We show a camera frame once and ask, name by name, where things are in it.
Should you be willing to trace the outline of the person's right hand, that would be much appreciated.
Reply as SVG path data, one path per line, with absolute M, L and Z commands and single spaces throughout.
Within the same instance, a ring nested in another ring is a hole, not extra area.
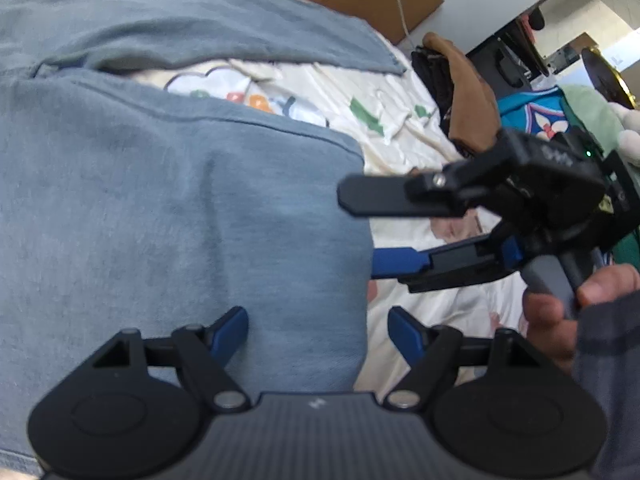
M 576 296 L 578 304 L 585 309 L 638 289 L 639 272 L 630 264 L 614 264 L 594 272 L 578 288 Z M 564 307 L 558 298 L 529 289 L 524 292 L 523 313 L 528 324 L 527 340 L 569 373 L 576 356 L 578 322 L 564 318 Z

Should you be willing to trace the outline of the right forearm dark sleeve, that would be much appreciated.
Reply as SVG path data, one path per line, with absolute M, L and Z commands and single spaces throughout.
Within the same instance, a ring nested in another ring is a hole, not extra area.
M 600 404 L 608 435 L 598 479 L 639 477 L 639 294 L 582 311 L 573 376 Z

